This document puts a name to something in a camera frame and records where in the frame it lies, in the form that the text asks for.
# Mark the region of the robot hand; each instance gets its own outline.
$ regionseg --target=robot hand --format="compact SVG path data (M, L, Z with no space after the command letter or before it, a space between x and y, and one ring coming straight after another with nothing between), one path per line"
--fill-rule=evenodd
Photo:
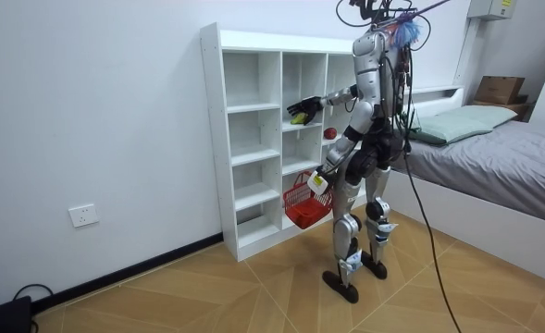
M307 97L303 99L301 102L287 107L287 110L293 117L296 117L297 115L301 113L304 113L305 120L303 124L307 125L316 116L317 111L321 111L323 108L324 106L321 103L321 97L314 96L314 97Z

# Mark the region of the mattress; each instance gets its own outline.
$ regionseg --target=mattress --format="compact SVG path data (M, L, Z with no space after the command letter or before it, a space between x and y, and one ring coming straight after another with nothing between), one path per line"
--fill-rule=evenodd
M510 121L445 147L412 142L408 161L421 179L545 220L543 127Z

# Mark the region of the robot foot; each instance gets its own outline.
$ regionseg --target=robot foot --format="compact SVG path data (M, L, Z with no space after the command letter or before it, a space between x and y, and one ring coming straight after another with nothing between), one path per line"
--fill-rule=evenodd
M325 271L321 277L330 288L342 295L346 301L352 304L358 303L358 290L353 285L344 287L341 278L330 271Z
M361 262L378 279L386 279L387 278L387 267L385 265L383 265L383 263L381 263L381 262L379 262L378 264L375 264L375 261L373 261L373 257L371 256L371 254L366 253L366 252L363 251L363 257L361 259Z

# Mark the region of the red basket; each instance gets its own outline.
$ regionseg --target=red basket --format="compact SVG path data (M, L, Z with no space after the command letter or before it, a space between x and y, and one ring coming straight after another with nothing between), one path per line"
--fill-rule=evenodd
M329 214L333 196L331 191L326 194L315 194L304 176L311 177L311 172L304 171L297 176L292 189L284 192L284 213L301 229L313 226L317 221Z

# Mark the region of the wooden floor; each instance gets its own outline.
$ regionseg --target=wooden floor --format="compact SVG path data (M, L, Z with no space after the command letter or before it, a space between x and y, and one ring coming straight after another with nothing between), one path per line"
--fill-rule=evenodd
M326 223L245 262L212 247L36 320L42 333L453 333L424 225L392 221L400 226L385 250L389 277L357 271L356 305L320 278L336 266ZM365 232L359 240L368 246ZM544 279L445 234L436 240L464 333L545 333Z

